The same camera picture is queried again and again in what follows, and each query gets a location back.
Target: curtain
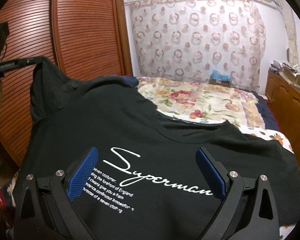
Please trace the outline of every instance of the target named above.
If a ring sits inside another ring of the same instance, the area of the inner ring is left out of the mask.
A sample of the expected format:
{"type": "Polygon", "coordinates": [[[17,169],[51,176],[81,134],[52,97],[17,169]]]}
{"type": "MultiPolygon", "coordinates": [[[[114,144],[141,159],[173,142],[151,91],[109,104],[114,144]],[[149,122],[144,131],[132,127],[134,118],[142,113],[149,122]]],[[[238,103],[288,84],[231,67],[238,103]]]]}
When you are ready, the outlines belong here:
{"type": "Polygon", "coordinates": [[[252,0],[130,3],[140,74],[207,83],[213,70],[258,90],[266,30],[252,0]]]}

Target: wooden wardrobe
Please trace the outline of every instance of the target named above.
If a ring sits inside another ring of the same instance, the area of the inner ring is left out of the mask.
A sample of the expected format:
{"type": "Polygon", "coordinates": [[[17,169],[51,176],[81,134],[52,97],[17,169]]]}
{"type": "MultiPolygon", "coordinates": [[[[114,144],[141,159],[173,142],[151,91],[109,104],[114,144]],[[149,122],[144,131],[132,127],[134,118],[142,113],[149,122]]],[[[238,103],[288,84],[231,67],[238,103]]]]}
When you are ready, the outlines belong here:
{"type": "MultiPolygon", "coordinates": [[[[79,80],[131,73],[122,60],[116,0],[8,0],[0,10],[0,22],[4,21],[10,36],[3,60],[44,55],[79,80]]],[[[31,134],[33,68],[2,79],[0,142],[19,166],[31,134]]]]}

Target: wooden door frame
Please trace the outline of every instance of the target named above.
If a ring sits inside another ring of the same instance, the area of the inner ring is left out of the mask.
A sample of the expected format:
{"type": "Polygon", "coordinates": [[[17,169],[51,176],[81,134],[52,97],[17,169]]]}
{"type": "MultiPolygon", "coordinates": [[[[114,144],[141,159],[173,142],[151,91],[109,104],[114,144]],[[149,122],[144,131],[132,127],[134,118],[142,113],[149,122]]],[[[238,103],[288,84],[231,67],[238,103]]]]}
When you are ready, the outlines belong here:
{"type": "Polygon", "coordinates": [[[127,19],[126,19],[126,14],[124,9],[124,0],[116,0],[116,6],[117,6],[119,37],[120,37],[119,49],[121,49],[122,52],[124,74],[127,76],[133,76],[130,45],[128,39],[127,19]]]}

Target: black t-shirt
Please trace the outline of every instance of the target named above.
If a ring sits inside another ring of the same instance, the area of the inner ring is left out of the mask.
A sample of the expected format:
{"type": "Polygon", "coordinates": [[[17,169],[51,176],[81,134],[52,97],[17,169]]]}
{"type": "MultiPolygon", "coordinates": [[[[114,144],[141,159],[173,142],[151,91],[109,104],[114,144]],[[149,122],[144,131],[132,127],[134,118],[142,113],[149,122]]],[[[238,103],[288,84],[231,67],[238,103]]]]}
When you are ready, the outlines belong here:
{"type": "Polygon", "coordinates": [[[172,120],[119,77],[71,82],[49,61],[36,67],[36,123],[13,192],[17,204],[27,174],[39,178],[66,170],[95,146],[98,163],[73,203],[97,239],[196,239],[220,204],[195,162],[196,150],[205,147],[228,171],[247,178],[265,174],[280,224],[298,221],[299,169],[276,140],[242,134],[228,121],[172,120]],[[56,84],[45,86],[48,77],[56,84]],[[58,107],[45,109],[55,97],[58,107]]]}

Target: floral blanket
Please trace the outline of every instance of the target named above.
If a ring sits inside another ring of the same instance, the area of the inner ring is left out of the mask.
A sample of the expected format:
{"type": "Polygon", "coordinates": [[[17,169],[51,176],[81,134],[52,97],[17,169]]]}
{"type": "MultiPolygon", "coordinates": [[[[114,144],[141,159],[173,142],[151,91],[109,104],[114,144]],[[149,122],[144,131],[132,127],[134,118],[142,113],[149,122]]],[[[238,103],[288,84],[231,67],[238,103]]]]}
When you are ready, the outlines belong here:
{"type": "Polygon", "coordinates": [[[256,97],[240,89],[203,83],[176,82],[165,78],[138,78],[138,91],[158,110],[249,127],[265,128],[256,97]]]}

